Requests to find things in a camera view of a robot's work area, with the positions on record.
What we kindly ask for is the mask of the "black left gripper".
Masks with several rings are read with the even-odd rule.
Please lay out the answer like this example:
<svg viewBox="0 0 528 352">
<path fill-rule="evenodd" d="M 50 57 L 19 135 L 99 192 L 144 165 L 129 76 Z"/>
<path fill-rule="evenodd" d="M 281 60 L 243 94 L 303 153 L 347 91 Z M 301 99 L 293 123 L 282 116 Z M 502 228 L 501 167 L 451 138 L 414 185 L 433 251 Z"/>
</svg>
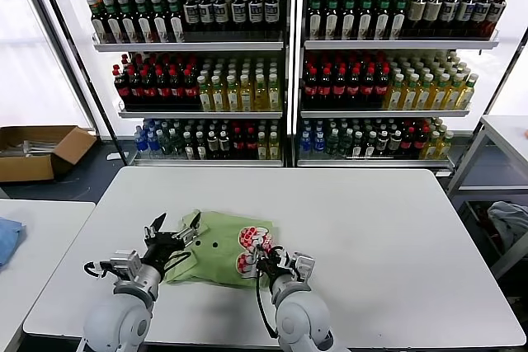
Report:
<svg viewBox="0 0 528 352">
<path fill-rule="evenodd" d="M 163 213 L 149 226 L 144 227 L 147 251 L 143 256 L 143 264 L 153 267 L 161 275 L 165 275 L 168 270 L 191 256 L 186 248 L 199 235 L 201 211 L 194 214 L 191 222 L 176 233 L 160 232 L 166 216 L 167 214 Z"/>
</svg>

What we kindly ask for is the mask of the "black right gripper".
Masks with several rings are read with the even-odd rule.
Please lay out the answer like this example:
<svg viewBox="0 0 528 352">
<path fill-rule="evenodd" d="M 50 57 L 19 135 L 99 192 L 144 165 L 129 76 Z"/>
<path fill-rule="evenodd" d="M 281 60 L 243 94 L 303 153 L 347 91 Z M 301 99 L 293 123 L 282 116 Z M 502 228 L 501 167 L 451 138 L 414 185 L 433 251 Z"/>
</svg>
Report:
<svg viewBox="0 0 528 352">
<path fill-rule="evenodd" d="M 266 249 L 262 244 L 257 244 L 253 252 L 255 270 L 259 270 L 262 261 L 262 272 L 266 274 L 269 284 L 274 284 L 282 275 L 289 275 L 291 270 L 288 251 L 279 249 L 276 254 L 266 257 Z"/>
</svg>

